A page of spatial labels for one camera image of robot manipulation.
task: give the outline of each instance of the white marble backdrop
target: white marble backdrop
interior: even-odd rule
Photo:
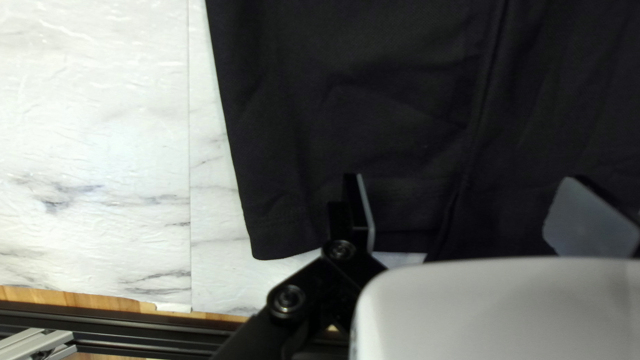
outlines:
[[[1,283],[190,304],[187,0],[0,24]]]

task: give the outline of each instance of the gray vein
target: gray vein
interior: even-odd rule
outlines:
[[[120,281],[120,284],[132,284],[134,282],[140,282],[140,281],[149,280],[149,279],[156,279],[158,277],[163,277],[163,276],[187,277],[187,276],[191,276],[191,272],[186,270],[174,270],[174,271],[165,272],[162,274],[149,275],[138,280]]]
[[[167,295],[167,294],[179,293],[180,291],[191,290],[191,288],[172,288],[172,289],[126,288],[125,290],[134,294]]]

